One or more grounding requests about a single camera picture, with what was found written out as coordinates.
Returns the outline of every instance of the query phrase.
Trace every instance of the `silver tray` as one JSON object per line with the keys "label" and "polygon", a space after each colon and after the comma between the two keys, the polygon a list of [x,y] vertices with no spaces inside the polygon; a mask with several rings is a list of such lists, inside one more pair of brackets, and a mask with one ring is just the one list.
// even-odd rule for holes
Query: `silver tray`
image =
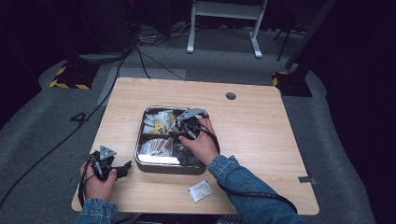
{"label": "silver tray", "polygon": [[169,134],[170,130],[177,132],[173,121],[176,122],[176,117],[187,109],[196,108],[153,105],[144,111],[134,151],[134,159],[141,171],[200,175],[206,170],[203,162]]}

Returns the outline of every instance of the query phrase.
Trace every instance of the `small metal object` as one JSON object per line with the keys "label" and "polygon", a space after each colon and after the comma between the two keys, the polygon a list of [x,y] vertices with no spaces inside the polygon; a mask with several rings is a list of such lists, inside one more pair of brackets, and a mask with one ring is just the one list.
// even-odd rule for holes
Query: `small metal object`
{"label": "small metal object", "polygon": [[312,178],[311,176],[299,176],[298,179],[300,183],[311,183],[312,185],[318,183],[318,181],[315,178]]}
{"label": "small metal object", "polygon": [[195,133],[193,133],[192,131],[188,132],[189,136],[191,136],[191,138],[196,139],[197,135],[195,135]]}
{"label": "small metal object", "polygon": [[203,109],[187,109],[180,116],[177,116],[177,121],[182,121],[184,119],[190,119],[196,115],[204,114],[205,111]]}
{"label": "small metal object", "polygon": [[100,160],[105,160],[109,157],[116,155],[117,152],[108,147],[100,146]]}

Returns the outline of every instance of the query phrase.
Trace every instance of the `jacket sleeve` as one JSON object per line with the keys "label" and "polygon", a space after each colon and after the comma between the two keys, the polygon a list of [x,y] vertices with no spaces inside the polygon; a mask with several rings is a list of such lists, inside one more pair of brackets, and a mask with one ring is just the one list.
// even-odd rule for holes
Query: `jacket sleeve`
{"label": "jacket sleeve", "polygon": [[90,224],[90,223],[115,223],[117,217],[118,207],[107,200],[89,199],[84,202],[81,213],[76,221],[76,224]]}
{"label": "jacket sleeve", "polygon": [[[209,172],[227,189],[238,192],[276,192],[240,166],[234,156],[230,159],[219,155],[209,165]],[[227,195],[238,216],[246,223],[304,223],[302,217],[285,203],[259,197],[240,197]]]}

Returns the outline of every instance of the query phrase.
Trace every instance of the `hand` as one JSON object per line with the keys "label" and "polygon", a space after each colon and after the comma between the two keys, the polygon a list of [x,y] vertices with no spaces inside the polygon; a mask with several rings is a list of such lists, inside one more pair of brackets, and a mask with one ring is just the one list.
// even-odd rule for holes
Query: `hand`
{"label": "hand", "polygon": [[[85,163],[79,168],[79,173],[84,172]],[[90,198],[110,200],[113,193],[113,186],[117,179],[117,170],[112,169],[108,174],[106,182],[99,180],[93,172],[92,163],[88,165],[87,174],[84,177],[84,195],[85,200]]]}
{"label": "hand", "polygon": [[[199,122],[201,125],[205,126],[208,131],[215,134],[212,123],[209,119],[200,119]],[[195,140],[190,140],[184,136],[180,136],[178,140],[180,140],[181,144],[185,147],[189,148],[194,156],[198,160],[202,161],[206,166],[208,166],[210,162],[219,155],[212,138],[202,131],[200,131]]]}

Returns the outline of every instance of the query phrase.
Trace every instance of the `black wire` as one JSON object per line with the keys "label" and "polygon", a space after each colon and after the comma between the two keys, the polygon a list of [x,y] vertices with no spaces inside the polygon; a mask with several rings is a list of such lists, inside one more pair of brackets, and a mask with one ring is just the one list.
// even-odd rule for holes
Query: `black wire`
{"label": "black wire", "polygon": [[85,186],[85,184],[87,184],[87,182],[91,179],[91,178],[93,178],[95,175],[91,175],[90,177],[88,177],[87,178],[87,180],[84,182],[84,186]]}
{"label": "black wire", "polygon": [[234,191],[231,189],[227,189],[226,187],[222,186],[220,184],[220,182],[218,181],[218,185],[219,187],[224,190],[224,192],[233,195],[233,196],[237,196],[237,197],[255,197],[255,198],[268,198],[268,199],[272,199],[272,200],[278,200],[282,203],[287,204],[296,214],[297,214],[297,208],[296,206],[289,201],[287,198],[278,195],[278,194],[274,194],[274,193],[268,193],[268,192],[239,192],[239,191]]}
{"label": "black wire", "polygon": [[204,127],[208,132],[210,132],[209,129],[206,128],[206,126],[205,126],[204,124],[200,124],[200,126]]}
{"label": "black wire", "polygon": [[163,64],[161,64],[161,63],[155,61],[155,59],[153,59],[152,57],[148,56],[147,54],[142,53],[142,52],[140,52],[140,53],[143,54],[144,56],[150,58],[150,59],[151,59],[152,61],[154,61],[155,63],[159,64],[160,66],[162,66],[164,69],[166,69],[168,72],[172,73],[172,74],[175,75],[176,77],[179,77],[179,78],[182,79],[182,80],[186,80],[186,79],[184,79],[183,77],[180,77],[180,76],[178,76],[177,74],[175,74],[174,72],[172,72],[171,70],[169,70],[165,65],[163,65]]}
{"label": "black wire", "polygon": [[105,111],[106,111],[106,107],[103,109],[103,111],[102,111],[102,113],[101,113],[101,115],[100,115],[99,124],[102,122],[103,115],[105,114]]}
{"label": "black wire", "polygon": [[81,204],[81,207],[84,205],[84,178],[85,175],[87,174],[88,166],[91,163],[91,156],[87,158],[85,161],[85,166],[84,170],[82,171],[81,178],[79,180],[79,186],[78,186],[78,200],[79,203]]}
{"label": "black wire", "polygon": [[154,41],[152,43],[144,42],[139,39],[137,41],[137,44],[144,47],[160,46],[168,39],[169,39],[168,37],[164,37],[163,35],[158,35],[154,38]]}
{"label": "black wire", "polygon": [[15,181],[15,183],[12,185],[12,187],[7,191],[6,195],[3,197],[2,201],[0,202],[0,209],[3,207],[4,202],[6,201],[7,197],[9,194],[12,192],[12,190],[17,187],[17,185],[33,170],[35,167],[42,162],[44,159],[48,157],[49,154],[51,154],[53,151],[55,151],[58,147],[60,147],[65,141],[67,141],[78,129],[80,129],[89,119],[90,117],[99,109],[99,107],[105,102],[106,98],[110,95],[110,93],[113,91],[114,85],[116,83],[117,77],[120,74],[120,67],[122,66],[123,62],[125,61],[126,57],[130,54],[130,50],[128,53],[125,55],[122,60],[120,60],[119,64],[117,65],[117,74],[114,78],[113,84],[111,85],[110,91],[106,95],[105,99],[91,112],[91,114],[84,119],[75,130],[73,130],[69,135],[66,136],[64,140],[62,140],[58,145],[56,145],[53,149],[51,149],[49,152],[47,152],[43,157],[41,157],[35,164],[33,164],[27,171],[25,171],[18,179]]}
{"label": "black wire", "polygon": [[137,47],[137,45],[135,46],[137,52],[139,53],[139,57],[140,57],[140,62],[142,62],[142,66],[143,66],[143,70],[145,71],[145,74],[148,78],[151,78],[148,74],[148,72],[146,71],[146,66],[145,66],[145,62],[143,61],[143,57],[142,57],[142,52],[140,52],[140,49]]}

